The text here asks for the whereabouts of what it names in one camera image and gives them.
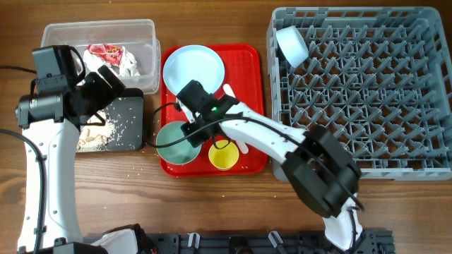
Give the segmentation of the small light blue bowl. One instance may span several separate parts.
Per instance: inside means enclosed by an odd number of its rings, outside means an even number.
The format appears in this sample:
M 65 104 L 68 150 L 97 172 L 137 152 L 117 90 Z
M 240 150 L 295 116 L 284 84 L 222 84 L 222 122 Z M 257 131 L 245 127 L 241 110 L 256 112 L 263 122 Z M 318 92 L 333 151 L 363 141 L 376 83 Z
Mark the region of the small light blue bowl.
M 292 67 L 297 68 L 308 59 L 307 44 L 295 26 L 278 30 L 275 36 L 281 52 Z

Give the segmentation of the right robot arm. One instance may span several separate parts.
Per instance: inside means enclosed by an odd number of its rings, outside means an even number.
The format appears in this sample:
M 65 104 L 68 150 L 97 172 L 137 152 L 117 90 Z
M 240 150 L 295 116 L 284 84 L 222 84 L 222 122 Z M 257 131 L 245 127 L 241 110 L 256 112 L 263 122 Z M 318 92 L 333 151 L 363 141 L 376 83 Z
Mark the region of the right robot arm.
M 283 125 L 236 97 L 217 98 L 195 80 L 177 93 L 177 104 L 188 119 L 182 130 L 192 146 L 222 135 L 272 157 L 298 198 L 323 218 L 326 239 L 345 253 L 357 250 L 363 232 L 356 214 L 364 208 L 357 199 L 362 172 L 328 129 Z

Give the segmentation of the white napkin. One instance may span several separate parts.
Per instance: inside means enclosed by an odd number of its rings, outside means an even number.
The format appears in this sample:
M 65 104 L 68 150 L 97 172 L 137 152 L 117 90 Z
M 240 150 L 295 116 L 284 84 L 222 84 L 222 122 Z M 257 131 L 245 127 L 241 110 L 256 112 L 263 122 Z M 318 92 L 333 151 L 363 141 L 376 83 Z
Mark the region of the white napkin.
M 100 67 L 106 66 L 128 88 L 138 87 L 141 76 L 138 70 L 138 62 L 136 57 L 125 47 L 121 47 L 124 53 L 119 66 L 113 66 L 103 61 L 101 58 L 92 55 L 86 48 L 83 50 L 82 59 L 76 59 L 77 71 L 82 71 L 82 64 L 84 64 L 88 73 L 97 72 Z

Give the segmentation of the mint green bowl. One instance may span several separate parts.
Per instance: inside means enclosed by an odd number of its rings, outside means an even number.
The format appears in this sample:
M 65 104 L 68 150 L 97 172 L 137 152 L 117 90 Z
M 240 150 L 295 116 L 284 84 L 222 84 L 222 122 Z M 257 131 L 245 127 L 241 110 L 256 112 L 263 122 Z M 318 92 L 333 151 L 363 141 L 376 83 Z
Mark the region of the mint green bowl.
M 163 126 L 157 137 L 155 143 L 157 145 L 165 145 L 172 143 L 184 137 L 181 130 L 183 121 L 173 121 Z M 157 152 L 166 162 L 175 165 L 188 164 L 195 160 L 201 151 L 201 146 L 192 147 L 188 140 L 183 140 L 180 143 L 169 147 L 158 148 Z

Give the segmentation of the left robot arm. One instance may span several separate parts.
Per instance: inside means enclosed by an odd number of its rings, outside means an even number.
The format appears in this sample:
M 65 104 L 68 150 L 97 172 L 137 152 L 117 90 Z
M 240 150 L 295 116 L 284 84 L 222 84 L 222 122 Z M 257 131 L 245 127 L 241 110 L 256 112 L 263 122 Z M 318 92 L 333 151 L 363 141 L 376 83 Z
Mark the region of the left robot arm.
M 140 253 L 147 241 L 138 225 L 123 226 L 87 244 L 75 202 L 75 157 L 81 127 L 126 87 L 106 66 L 78 72 L 76 49 L 35 49 L 37 77 L 16 108 L 25 143 L 25 215 L 18 253 Z

